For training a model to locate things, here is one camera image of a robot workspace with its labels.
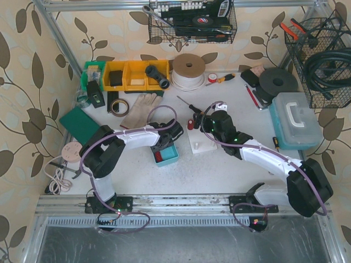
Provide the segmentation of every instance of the white cord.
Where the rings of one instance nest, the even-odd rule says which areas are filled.
[[[183,92],[194,92],[201,88],[205,82],[206,78],[204,73],[196,78],[187,78],[177,74],[176,71],[173,70],[171,78],[173,86]]]
[[[45,175],[52,179],[52,181],[49,184],[49,190],[54,195],[59,195],[61,191],[67,192],[72,187],[72,182],[67,180],[67,179],[64,179],[64,171],[61,168],[57,168],[55,170],[55,175],[53,177],[45,171],[46,166],[50,162],[52,162],[53,160],[59,159],[61,157],[62,156],[59,155],[59,156],[51,159],[49,162],[47,162],[45,164],[44,169],[43,169]]]

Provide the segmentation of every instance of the tabletop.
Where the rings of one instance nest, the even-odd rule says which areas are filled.
[[[222,100],[228,105],[228,114],[238,131],[247,133],[263,145],[274,149],[272,137],[275,136],[269,110],[258,110],[245,88],[245,82],[240,74],[227,82],[202,87],[191,93],[181,92],[170,87],[163,96],[161,105],[173,107],[178,115],[178,122],[184,128],[184,134],[174,143],[179,160],[164,167],[155,164],[149,147],[124,151],[112,172],[112,183],[117,195],[147,195],[147,194],[194,194],[194,193],[245,193],[258,182],[283,184],[276,176],[256,164],[241,161],[227,155],[218,145],[218,149],[209,152],[193,154],[190,147],[186,124],[192,118],[193,112],[179,100],[179,95],[187,102],[205,110],[215,101]],[[120,92],[120,98],[134,104],[139,94]],[[99,125],[107,124],[111,129],[121,129],[123,118],[108,114],[106,106],[94,108],[90,105],[84,111]],[[167,108],[156,111],[152,121],[167,123],[173,118],[173,112]],[[298,151],[283,151],[283,155],[298,158]],[[79,163],[68,164],[69,168],[78,169]],[[91,188],[89,178],[81,174],[72,179],[74,173],[66,171],[65,178],[73,183],[68,192],[62,195],[82,195]]]

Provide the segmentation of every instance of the wire basket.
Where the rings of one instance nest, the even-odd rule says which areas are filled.
[[[338,13],[335,12],[336,11],[334,11],[329,18],[311,18],[301,22],[300,24],[303,25],[308,31],[305,34],[303,34],[296,27],[291,26],[290,30],[293,31],[293,33],[295,33],[299,38],[296,41],[286,32],[284,33],[287,50],[295,65],[310,108],[343,108],[349,105],[351,102],[351,85],[328,91],[331,94],[332,99],[326,99],[327,92],[319,92],[309,88],[308,76],[306,76],[304,72],[304,64],[312,55],[325,50],[339,50],[346,47],[342,38],[337,37],[338,33],[332,31],[336,30],[336,27],[339,28],[339,24],[336,25],[335,20],[330,21],[329,19],[335,17],[336,15],[338,17],[336,21],[339,21],[343,26],[342,30],[350,31],[350,29],[340,18],[340,16],[338,16]],[[313,41],[315,41],[313,40],[313,37],[318,40],[315,42],[315,45],[312,44]],[[337,62],[334,64],[334,68],[340,68],[340,70],[337,70],[332,74],[326,73],[330,68],[330,64],[325,63],[325,65],[322,65],[321,67],[324,67],[325,70],[318,69],[315,71],[315,73],[319,78],[322,78],[326,82],[351,78],[351,64],[345,66],[344,63]]]
[[[183,16],[184,19],[179,17],[165,17],[167,16],[167,12],[162,12],[161,17],[163,19],[167,19],[167,21],[172,24],[173,27],[170,27],[163,22],[156,20],[153,16],[149,15],[150,44],[159,44],[161,42],[170,43],[170,45],[175,46],[178,52],[184,45],[188,45],[188,43],[232,44],[237,31],[233,2],[231,8],[228,10],[227,15],[222,18],[211,18],[208,15],[206,16],[205,9],[182,10],[182,3],[184,4],[185,2],[150,2],[150,8],[153,10],[164,5],[168,8],[168,10],[174,10],[174,8],[177,8],[178,10],[180,9],[181,12],[185,12],[185,15]],[[195,27],[191,21],[192,18],[195,18],[197,16],[204,17],[205,20],[213,20],[213,26]]]

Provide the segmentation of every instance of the work glove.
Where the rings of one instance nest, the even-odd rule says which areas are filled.
[[[126,129],[144,127],[150,111],[158,106],[161,100],[162,97],[157,96],[156,93],[140,94],[120,126]]]

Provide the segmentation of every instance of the lid handle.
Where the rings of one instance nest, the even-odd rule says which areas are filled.
[[[289,116],[290,122],[295,127],[304,128],[305,124],[295,122],[294,117],[293,117],[292,112],[291,112],[291,107],[292,106],[297,106],[297,103],[294,101],[294,102],[289,102],[289,103],[286,104],[286,111],[287,111],[287,115]]]

